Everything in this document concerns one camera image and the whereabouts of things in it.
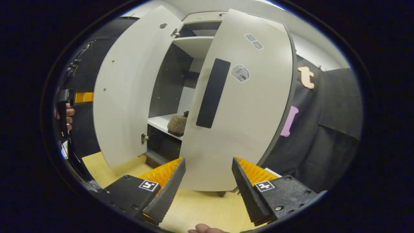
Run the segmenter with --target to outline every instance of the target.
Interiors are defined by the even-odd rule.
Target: hand
[[[73,122],[73,119],[72,119],[72,117],[69,117],[69,116],[73,116],[75,114],[75,109],[73,109],[71,106],[70,106],[70,103],[66,103],[66,122],[68,123],[68,124],[71,124],[72,122]],[[60,119],[60,115],[59,115],[59,113],[57,113],[57,117],[56,117],[58,120]],[[71,130],[72,129],[72,126],[71,125],[68,125],[67,126],[67,129],[68,130]]]
[[[218,228],[211,228],[206,224],[197,224],[195,225],[196,230],[188,230],[188,233],[227,233]]]

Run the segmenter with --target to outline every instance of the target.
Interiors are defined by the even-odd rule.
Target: cabinet door
[[[160,6],[132,24],[104,58],[94,89],[94,125],[110,168],[147,151],[152,90],[163,58],[183,23]]]
[[[288,100],[293,97],[295,54],[285,27],[274,23],[277,25],[232,9],[223,19],[208,50],[191,103],[180,152],[186,163],[180,188],[235,189],[232,158],[237,156],[257,164],[280,135],[287,117],[285,109],[290,109]],[[216,72],[217,58],[230,63],[229,70],[220,78],[210,76]],[[220,87],[210,83],[212,78],[222,84],[216,103],[213,100],[219,96]]]

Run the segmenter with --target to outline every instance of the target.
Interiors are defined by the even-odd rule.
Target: black fabric backdrop
[[[313,72],[313,89],[298,72],[292,106],[299,109],[288,137],[279,137],[262,167],[293,175],[315,192],[330,189],[343,175],[358,147],[362,101],[348,68],[323,72],[297,56],[297,67]]]

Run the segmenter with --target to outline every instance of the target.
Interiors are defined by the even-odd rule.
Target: white shelf
[[[175,136],[173,134],[170,134],[168,132],[167,125],[170,122],[171,117],[175,114],[176,113],[169,114],[169,115],[164,115],[164,116],[156,116],[156,117],[148,118],[148,124],[155,127],[155,128],[157,128],[157,129],[159,129],[159,130],[161,130],[161,131],[163,131],[166,134],[169,134],[169,135],[173,136],[174,138],[183,140],[183,136],[177,137],[177,136]]]
[[[188,15],[184,20],[184,24],[205,23],[205,22],[221,22],[227,15],[227,11],[199,12]]]
[[[173,43],[193,58],[204,59],[214,36],[190,36],[176,38]]]

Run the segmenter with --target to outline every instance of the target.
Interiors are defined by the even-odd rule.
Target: wooden floor
[[[123,175],[138,177],[151,168],[145,164],[145,155],[140,155],[119,167],[110,169],[101,152],[83,158],[96,182],[105,188]],[[240,195],[227,192],[219,197],[216,192],[200,192],[179,189],[160,227],[185,233],[198,223],[238,233],[257,228],[250,222]]]

